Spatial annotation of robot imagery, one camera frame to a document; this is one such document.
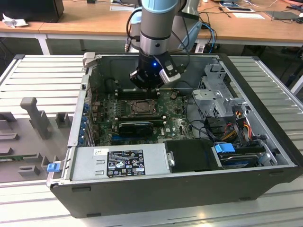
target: floor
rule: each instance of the floor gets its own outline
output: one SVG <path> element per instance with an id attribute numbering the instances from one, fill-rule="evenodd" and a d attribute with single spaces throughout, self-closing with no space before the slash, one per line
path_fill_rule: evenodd
<path id="1" fill-rule="evenodd" d="M 39 43 L 36 39 L 21 38 L 2 38 L 7 49 L 0 45 L 0 75 L 5 70 L 15 54 L 42 54 Z M 86 52 L 97 53 L 123 53 L 124 41 L 98 41 L 85 40 Z M 53 54 L 83 54 L 81 51 L 79 40 L 50 40 Z M 216 52 L 224 52 L 229 56 L 252 56 L 256 55 L 255 46 L 243 45 L 220 45 Z M 296 58 L 296 51 L 282 51 L 283 47 L 268 46 L 260 55 L 260 59 L 272 70 L 272 72 L 281 78 L 285 83 L 288 76 L 291 75 L 300 64 L 300 59 Z M 303 99 L 303 91 L 298 94 Z"/>

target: circuit board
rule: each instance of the circuit board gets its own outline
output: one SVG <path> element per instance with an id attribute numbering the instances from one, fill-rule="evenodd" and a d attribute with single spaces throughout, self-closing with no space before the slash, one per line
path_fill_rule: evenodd
<path id="1" fill-rule="evenodd" d="M 96 146 L 163 143 L 165 140 L 193 139 L 194 135 L 184 115 L 184 100 L 173 90 L 160 90 L 158 99 L 118 100 L 107 94 L 95 108 Z M 137 117 L 137 122 L 155 122 L 152 135 L 122 138 L 118 128 L 121 120 Z"/>

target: table leg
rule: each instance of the table leg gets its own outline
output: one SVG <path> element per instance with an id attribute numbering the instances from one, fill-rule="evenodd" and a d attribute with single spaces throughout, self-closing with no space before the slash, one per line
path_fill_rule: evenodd
<path id="1" fill-rule="evenodd" d="M 82 51 L 86 51 L 86 49 L 85 49 L 85 44 L 84 44 L 84 40 L 83 40 L 83 39 L 80 39 L 80 47 L 81 47 L 81 50 L 82 50 Z"/>
<path id="2" fill-rule="evenodd" d="M 37 34 L 36 39 L 38 39 L 38 41 L 40 43 L 40 47 L 43 52 L 43 55 L 52 55 L 53 54 L 52 49 L 48 43 L 46 34 Z"/>
<path id="3" fill-rule="evenodd" d="M 298 92 L 303 88 L 303 75 L 301 78 L 296 82 L 293 88 L 290 90 L 294 95 L 297 95 Z"/>

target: yellow wire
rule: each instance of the yellow wire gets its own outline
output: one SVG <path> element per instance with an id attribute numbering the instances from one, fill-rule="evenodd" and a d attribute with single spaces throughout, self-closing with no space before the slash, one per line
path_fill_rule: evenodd
<path id="1" fill-rule="evenodd" d="M 222 140 L 226 140 L 228 138 L 230 138 L 231 136 L 233 136 L 236 133 L 236 131 L 232 131 L 230 134 L 228 134 L 227 136 L 225 136 Z"/>

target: white label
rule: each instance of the white label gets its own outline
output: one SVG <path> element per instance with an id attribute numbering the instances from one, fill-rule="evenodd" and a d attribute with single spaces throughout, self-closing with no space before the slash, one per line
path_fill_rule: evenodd
<path id="1" fill-rule="evenodd" d="M 136 172 L 144 171 L 144 168 L 136 168 Z"/>
<path id="2" fill-rule="evenodd" d="M 11 162 L 13 161 L 11 158 L 0 159 L 0 162 Z"/>
<path id="3" fill-rule="evenodd" d="M 108 148 L 94 149 L 94 156 L 95 155 L 107 155 L 108 151 L 109 151 Z"/>

